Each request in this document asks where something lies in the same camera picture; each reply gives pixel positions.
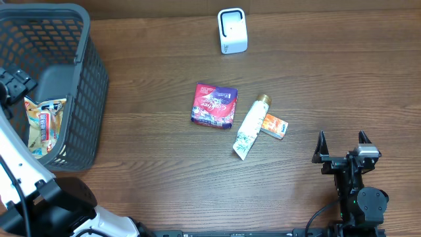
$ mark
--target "snack package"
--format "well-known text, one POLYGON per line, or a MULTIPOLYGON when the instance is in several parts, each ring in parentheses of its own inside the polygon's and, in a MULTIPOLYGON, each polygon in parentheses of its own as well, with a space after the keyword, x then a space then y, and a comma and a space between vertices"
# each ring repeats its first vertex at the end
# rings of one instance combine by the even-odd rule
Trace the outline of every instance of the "snack package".
POLYGON ((273 115, 267 114, 262 124, 262 132, 265 132, 275 138, 282 139, 287 132, 288 123, 278 119, 273 115))
POLYGON ((35 103, 25 97, 24 101, 30 125, 28 149, 36 159, 39 159, 49 153, 59 139, 66 99, 35 103))
POLYGON ((205 126, 231 128, 238 90, 198 83, 191 121, 205 126))

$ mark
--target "wooden table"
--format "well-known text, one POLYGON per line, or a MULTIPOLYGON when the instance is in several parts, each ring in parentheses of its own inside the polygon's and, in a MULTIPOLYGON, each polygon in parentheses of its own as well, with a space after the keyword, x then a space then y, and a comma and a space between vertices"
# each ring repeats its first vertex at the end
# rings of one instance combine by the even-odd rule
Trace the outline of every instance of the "wooden table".
POLYGON ((420 236, 421 11, 249 15, 247 29, 248 50, 221 55, 214 16, 93 21, 111 81, 97 160, 58 176, 156 230, 291 230, 337 198, 311 163, 319 131, 345 155, 364 129, 383 154, 364 175, 390 196, 381 227, 420 236), (190 122, 196 82, 239 90, 232 129, 190 122), (241 161, 232 144, 259 93, 289 128, 241 161))

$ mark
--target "white tube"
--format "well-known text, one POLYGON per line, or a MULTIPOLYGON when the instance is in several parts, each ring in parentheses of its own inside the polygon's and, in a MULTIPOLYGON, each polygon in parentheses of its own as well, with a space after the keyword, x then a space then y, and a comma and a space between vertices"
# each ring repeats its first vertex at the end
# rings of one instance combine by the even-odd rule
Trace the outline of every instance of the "white tube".
POLYGON ((257 100, 251 106, 238 130, 237 138, 232 148, 243 161, 254 144, 257 134, 260 132, 271 101, 267 95, 257 96, 257 100))

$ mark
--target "gold tube cap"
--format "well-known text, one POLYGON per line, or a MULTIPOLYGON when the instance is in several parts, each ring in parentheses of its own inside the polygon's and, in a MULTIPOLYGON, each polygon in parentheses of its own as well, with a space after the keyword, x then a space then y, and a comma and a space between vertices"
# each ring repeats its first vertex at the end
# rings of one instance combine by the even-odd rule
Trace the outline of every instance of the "gold tube cap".
POLYGON ((269 95, 265 95, 265 94, 260 94, 257 96, 257 100, 258 101, 263 101, 265 103, 267 103, 269 106, 272 103, 272 99, 270 98, 269 95))

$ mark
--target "orange box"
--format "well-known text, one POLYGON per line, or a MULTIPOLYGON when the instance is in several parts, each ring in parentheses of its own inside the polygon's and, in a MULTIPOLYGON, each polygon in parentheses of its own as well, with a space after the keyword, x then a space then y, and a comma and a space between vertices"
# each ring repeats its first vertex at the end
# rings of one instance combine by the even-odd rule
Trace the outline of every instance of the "orange box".
POLYGON ((275 138, 282 139, 287 132, 288 123, 273 115, 266 115, 261 130, 275 138))

